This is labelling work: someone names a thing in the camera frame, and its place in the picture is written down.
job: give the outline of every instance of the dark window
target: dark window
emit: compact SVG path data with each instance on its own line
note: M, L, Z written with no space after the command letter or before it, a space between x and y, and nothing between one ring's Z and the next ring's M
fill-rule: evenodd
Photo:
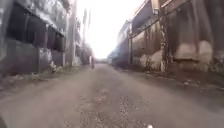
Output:
M49 27L47 48L51 49L54 46L55 38L56 38L56 31L52 27Z
M59 52L64 52L64 37L59 33L56 33L53 49Z
M18 6L18 4L15 4L9 19L7 36L19 41L23 41L25 36L24 31L26 20L26 11L21 6Z
M31 43L36 47L47 47L48 49L64 52L64 36L51 26L47 29L43 20L31 14L18 3L14 4L11 12L7 37L23 43Z
M9 19L7 37L43 47L45 31L46 24L40 18L31 14L18 3L14 3Z

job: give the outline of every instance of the utility pole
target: utility pole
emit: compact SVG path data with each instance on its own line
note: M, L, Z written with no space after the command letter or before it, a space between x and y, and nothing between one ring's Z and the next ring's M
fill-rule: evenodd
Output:
M164 8L160 6L159 8L159 24L160 24L160 32L161 32L161 43L160 48L162 51L162 61L161 61L161 72L165 73L168 70L168 40L167 40L167 25L166 25L166 16L164 12Z
M132 65L133 63L133 46L132 46L132 32L131 28L128 29L128 46L129 46L129 64Z

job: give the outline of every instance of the old building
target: old building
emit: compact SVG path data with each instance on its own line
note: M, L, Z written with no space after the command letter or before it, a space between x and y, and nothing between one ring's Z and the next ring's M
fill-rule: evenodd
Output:
M0 72L74 65L82 43L76 12L77 0L0 0Z
M131 20L127 20L119 31L117 36L117 47L111 53L109 58L111 63L118 66L126 66L128 64L129 57L129 44L128 44L128 34L131 27Z
M132 22L133 60L160 69L163 27L171 67L222 71L223 5L222 0L146 0Z

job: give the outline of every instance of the street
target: street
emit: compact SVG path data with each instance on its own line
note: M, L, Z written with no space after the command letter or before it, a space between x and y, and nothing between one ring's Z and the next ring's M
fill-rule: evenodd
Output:
M223 128L223 108L102 64L0 100L5 128Z

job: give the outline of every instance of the bright sky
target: bright sky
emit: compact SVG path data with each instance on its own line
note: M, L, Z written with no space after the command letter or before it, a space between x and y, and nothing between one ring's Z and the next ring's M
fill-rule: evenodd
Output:
M96 58L106 58L117 45L117 35L144 0L80 0L89 3L91 26L87 42Z

